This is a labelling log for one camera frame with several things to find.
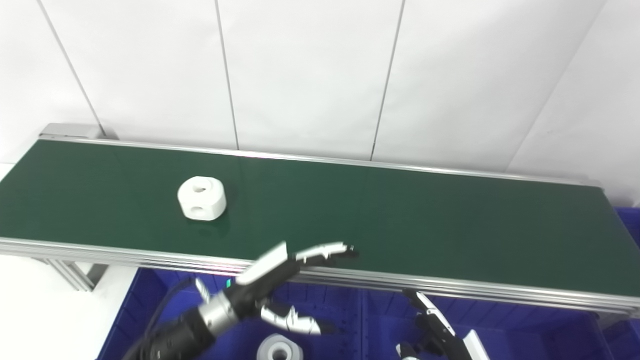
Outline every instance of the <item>panel seam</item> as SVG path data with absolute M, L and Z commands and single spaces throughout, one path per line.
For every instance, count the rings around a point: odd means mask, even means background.
M 44 4 L 42 4 L 42 0 L 36 0 L 36 2 L 38 3 L 38 6 L 40 7 L 40 10 L 42 11 L 42 15 L 44 15 L 45 20 L 47 21 L 47 24 L 49 25 L 49 29 L 51 30 L 51 33 L 53 34 L 53 37 L 56 39 L 56 42 L 58 43 L 58 47 L 60 48 L 60 51 L 62 51 L 62 55 L 64 55 L 65 60 L 67 61 L 67 65 L 69 66 L 69 69 L 71 70 L 71 73 L 73 74 L 74 78 L 76 79 L 76 83 L 78 84 L 78 87 L 80 88 L 80 92 L 82 92 L 82 95 L 87 103 L 87 105 L 89 106 L 89 109 L 91 110 L 91 113 L 93 114 L 93 118 L 95 119 L 96 123 L 98 124 L 98 127 L 100 127 L 100 132 L 102 133 L 103 136 L 107 136 L 106 132 L 104 131 L 104 127 L 102 126 L 102 123 L 100 122 L 100 118 L 98 118 L 98 114 L 95 112 L 95 109 L 93 108 L 93 104 L 91 103 L 91 100 L 89 100 L 89 96 L 87 95 L 84 86 L 82 85 L 82 82 L 80 82 L 80 77 L 78 76 L 76 69 L 74 68 L 73 64 L 71 64 L 71 59 L 69 58 L 69 55 L 67 54 L 67 50 L 65 50 L 64 45 L 62 45 L 62 41 L 60 40 L 60 37 L 58 36 L 58 32 L 56 31 L 56 29 L 53 26 L 53 22 L 51 21 L 51 18 L 49 17 L 49 14 L 47 13 L 47 10 L 44 7 Z
M 551 99 L 553 94 L 556 92 L 556 89 L 558 88 L 558 85 L 560 84 L 560 81 L 562 81 L 562 79 L 564 78 L 564 75 L 566 74 L 567 69 L 569 69 L 569 66 L 571 65 L 571 63 L 573 63 L 573 60 L 575 59 L 575 56 L 578 54 L 578 51 L 580 51 L 580 48 L 582 48 L 582 45 L 583 45 L 585 39 L 587 39 L 587 36 L 589 35 L 589 33 L 591 32 L 591 29 L 593 28 L 593 24 L 595 24 L 596 20 L 598 20 L 598 18 L 600 17 L 600 14 L 602 13 L 602 10 L 604 9 L 604 6 L 606 4 L 607 4 L 607 0 L 602 1 L 602 4 L 600 5 L 600 9 L 598 9 L 598 12 L 596 13 L 596 15 L 591 20 L 591 24 L 589 24 L 589 28 L 587 28 L 587 30 L 584 32 L 584 36 L 580 40 L 580 43 L 578 44 L 578 46 L 575 48 L 575 51 L 573 52 L 573 55 L 571 56 L 569 61 L 567 61 L 566 65 L 564 66 L 564 70 L 562 71 L 562 73 L 560 73 L 560 76 L 558 76 L 558 79 L 556 80 L 556 83 L 554 84 L 554 86 L 551 89 L 551 91 L 548 93 L 547 98 L 545 99 L 545 102 L 542 104 L 542 106 L 540 106 L 540 109 L 538 110 L 538 113 L 536 114 L 536 117 L 531 122 L 531 125 L 529 126 L 529 128 L 527 130 L 527 134 L 522 138 L 522 141 L 518 145 L 518 148 L 516 149 L 515 152 L 513 152 L 513 155 L 511 156 L 511 159 L 509 160 L 509 162 L 507 163 L 507 166 L 504 168 L 504 170 L 502 172 L 507 172 L 509 170 L 509 168 L 511 167 L 511 164 L 513 163 L 513 160 L 515 160 L 516 156 L 518 156 L 518 153 L 522 149 L 522 146 L 524 145 L 525 141 L 527 141 L 527 139 L 529 138 L 529 135 L 531 135 L 531 131 L 533 130 L 533 127 L 536 125 L 536 123 L 540 119 L 540 115 L 542 114 L 542 111 L 544 111 L 544 109 L 547 107 L 547 104 L 549 103 L 549 100 Z
M 382 101 L 380 103 L 380 112 L 378 113 L 378 122 L 376 123 L 376 132 L 373 135 L 373 144 L 371 145 L 371 155 L 369 161 L 373 161 L 373 152 L 376 150 L 376 141 L 378 140 L 378 130 L 380 129 L 380 120 L 382 119 L 382 109 L 385 106 L 385 98 L 387 97 L 387 88 L 389 86 L 389 78 L 391 77 L 391 66 L 394 64 L 394 56 L 396 54 L 396 44 L 398 41 L 398 34 L 400 33 L 400 24 L 402 23 L 402 15 L 404 12 L 404 2 L 400 4 L 400 14 L 398 16 L 398 23 L 396 26 L 396 35 L 394 37 L 394 44 L 391 47 L 391 58 L 389 59 L 389 68 L 387 69 L 387 78 L 385 80 L 385 87 L 382 90 Z
M 240 143 L 238 141 L 238 130 L 236 126 L 236 112 L 234 111 L 234 100 L 231 96 L 231 80 L 229 80 L 229 67 L 227 65 L 227 50 L 225 49 L 225 38 L 222 35 L 222 21 L 220 20 L 220 7 L 218 6 L 218 0 L 214 1 L 216 5 L 216 18 L 218 19 L 218 33 L 220 33 L 220 48 L 222 49 L 222 60 L 225 64 L 225 76 L 227 78 L 227 92 L 229 93 L 229 106 L 231 107 L 231 120 L 234 125 L 234 136 L 236 137 L 236 149 L 240 150 Z

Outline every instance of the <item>black cable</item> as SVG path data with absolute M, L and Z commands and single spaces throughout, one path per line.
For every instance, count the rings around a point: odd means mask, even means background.
M 171 301 L 171 299 L 178 294 L 178 292 L 182 291 L 187 286 L 193 284 L 195 281 L 194 277 L 187 277 L 185 279 L 180 280 L 176 285 L 173 285 L 169 291 L 164 294 L 160 303 L 156 307 L 147 327 L 145 328 L 145 332 L 142 334 L 140 339 L 136 341 L 129 350 L 125 353 L 123 360 L 147 360 L 150 359 L 151 354 L 148 354 L 148 348 L 151 346 L 152 341 L 156 338 L 166 327 L 160 326 L 159 329 L 156 329 L 156 333 L 151 335 L 152 330 L 156 326 L 156 323 L 160 316 L 162 315 L 165 307 Z
M 195 282 L 195 278 L 194 277 L 186 277 L 182 280 L 180 280 L 176 285 L 173 285 L 169 291 L 166 292 L 166 294 L 164 294 L 164 297 L 162 298 L 162 300 L 160 301 L 160 303 L 158 304 L 158 306 L 156 307 L 156 310 L 154 311 L 154 314 L 151 316 L 151 319 L 149 320 L 149 323 L 147 324 L 147 328 L 145 329 L 145 332 L 143 333 L 143 337 L 147 337 L 147 335 L 149 335 L 149 333 L 151 332 L 151 329 L 154 328 L 154 326 L 156 326 L 156 322 L 158 321 L 158 319 L 160 318 L 160 315 L 162 315 L 162 312 L 164 311 L 164 308 L 166 307 L 167 304 L 169 304 L 169 301 L 171 301 L 171 299 L 178 294 L 178 292 L 182 291 L 184 288 L 186 288 L 187 286 L 193 284 Z

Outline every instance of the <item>aluminum frame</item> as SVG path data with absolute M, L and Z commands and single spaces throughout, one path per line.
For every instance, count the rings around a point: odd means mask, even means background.
M 11 238 L 0 238 L 0 252 L 227 276 L 236 276 L 253 263 L 245 259 Z M 621 295 L 324 267 L 305 269 L 293 281 L 390 291 L 415 288 L 428 295 L 617 313 L 640 318 L 640 298 Z
M 208 147 L 195 147 L 195 146 L 187 146 L 187 145 L 166 145 L 166 144 L 147 143 L 147 142 L 128 142 L 128 141 L 123 141 L 123 140 L 100 139 L 100 138 L 81 138 L 81 137 L 70 137 L 70 136 L 62 136 L 62 135 L 40 135 L 39 139 L 40 140 L 51 140 L 51 141 L 62 141 L 62 142 L 92 143 L 92 144 L 99 144 L 99 145 L 124 146 L 124 147 L 141 147 L 141 148 L 144 148 L 144 149 L 162 149 L 162 150 L 175 150 L 175 151 L 202 152 L 202 153 L 205 153 L 205 154 L 220 154 L 220 155 L 242 156 L 242 157 L 245 157 L 245 158 L 309 161 L 309 162 L 314 162 L 314 163 L 329 163 L 329 164 L 338 164 L 338 165 L 354 165 L 354 166 L 363 166 L 363 167 L 391 168 L 391 169 L 396 169 L 396 170 L 432 172 L 432 173 L 436 173 L 436 174 L 463 175 L 463 176 L 475 176 L 475 177 L 492 177 L 494 179 L 534 181 L 534 182 L 537 182 L 537 183 L 584 185 L 584 186 L 595 186 L 595 187 L 599 187 L 599 188 L 602 187 L 602 184 L 599 181 L 592 180 L 592 179 L 581 179 L 581 180 L 561 179 L 561 178 L 556 178 L 556 177 L 545 177 L 545 176 L 505 174 L 505 173 L 502 173 L 502 172 L 458 170 L 458 169 L 453 169 L 453 168 L 426 167 L 426 166 L 421 166 L 421 165 L 404 165 L 404 164 L 395 164 L 395 163 L 383 163 L 383 162 L 379 162 L 379 161 L 335 159 L 335 158 L 323 158 L 323 157 L 319 157 L 319 156 L 275 154 L 275 153 L 272 153 L 272 152 L 215 149 L 215 148 L 208 148 Z

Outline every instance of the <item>hole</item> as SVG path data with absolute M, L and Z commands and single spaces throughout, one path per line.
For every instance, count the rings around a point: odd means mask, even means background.
M 203 191 L 205 191 L 207 188 L 205 186 L 202 186 L 202 184 L 196 184 L 193 185 L 193 191 L 196 193 L 201 193 Z
M 201 193 L 203 191 L 211 189 L 211 182 L 206 179 L 197 179 L 193 182 L 193 185 L 191 185 L 191 189 L 193 190 L 193 192 Z
M 287 360 L 287 352 L 283 348 L 277 348 L 271 354 L 271 360 Z
M 200 206 L 194 206 L 191 208 L 191 213 L 194 214 L 197 217 L 203 217 L 206 212 L 204 211 L 203 208 L 201 208 Z

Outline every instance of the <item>white wall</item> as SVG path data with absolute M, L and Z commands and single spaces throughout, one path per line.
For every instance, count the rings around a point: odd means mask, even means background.
M 126 140 L 590 177 L 638 203 L 638 17 L 632 0 L 4 1 L 0 162 L 47 122 L 99 121 Z

